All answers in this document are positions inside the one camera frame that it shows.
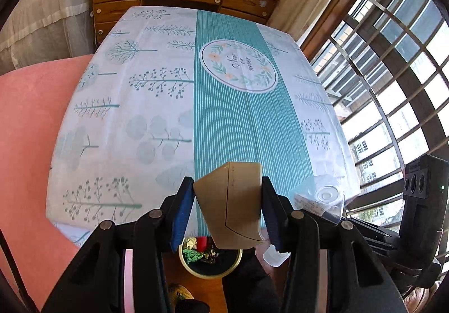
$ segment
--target black cable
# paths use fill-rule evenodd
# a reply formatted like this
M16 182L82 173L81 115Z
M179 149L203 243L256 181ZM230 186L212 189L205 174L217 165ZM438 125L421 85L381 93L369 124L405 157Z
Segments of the black cable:
M16 262L14 261L13 254L6 243L6 239L0 229L0 248L3 250L3 253L6 257L6 261L10 265L11 272L13 273L14 279L16 280L17 287L19 288L19 294L24 302L25 306L32 313L39 313L39 309L37 309L36 304L33 299L28 295L26 291L26 287L23 283L22 277L20 276L19 269L17 268Z

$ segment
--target black pants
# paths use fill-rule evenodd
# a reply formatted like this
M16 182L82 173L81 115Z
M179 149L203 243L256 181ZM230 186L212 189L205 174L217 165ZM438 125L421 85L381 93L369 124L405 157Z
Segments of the black pants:
M237 268L223 278L228 313L276 313L279 297L271 278L255 256L254 248L244 250ZM209 313L209 306L199 300L182 300L175 313Z

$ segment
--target metal screw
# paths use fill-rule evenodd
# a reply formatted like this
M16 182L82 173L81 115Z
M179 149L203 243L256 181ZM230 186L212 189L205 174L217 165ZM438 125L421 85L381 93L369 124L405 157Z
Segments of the metal screw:
M351 230L351 229L354 227L354 225L352 224L352 222L350 222L350 221L348 221L348 220L344 220L343 222L341 222L341 226L342 226L344 229L347 229L347 230Z
M102 223L100 223L100 228L101 229L106 230L106 229L109 229L111 227L112 227L112 222L110 220L104 220L104 221L102 221Z
M303 219L304 213L302 213L301 211L298 211L298 210L294 210L291 212L291 216L295 219Z
M151 218L160 218L162 217L162 211L160 209L153 209L149 213Z

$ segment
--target pink surface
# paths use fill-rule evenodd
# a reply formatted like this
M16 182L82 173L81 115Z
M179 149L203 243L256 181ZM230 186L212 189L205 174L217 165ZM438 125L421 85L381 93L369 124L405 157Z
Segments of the pink surface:
M45 217L45 200L59 127L90 59L0 76L0 227L39 309L78 250Z

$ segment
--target shoe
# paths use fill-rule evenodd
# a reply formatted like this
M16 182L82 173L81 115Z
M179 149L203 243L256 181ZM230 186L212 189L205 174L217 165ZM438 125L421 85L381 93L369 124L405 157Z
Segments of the shoe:
M168 287L168 301L172 312L175 311L176 304L184 299L194 299L194 296L182 285L172 284Z

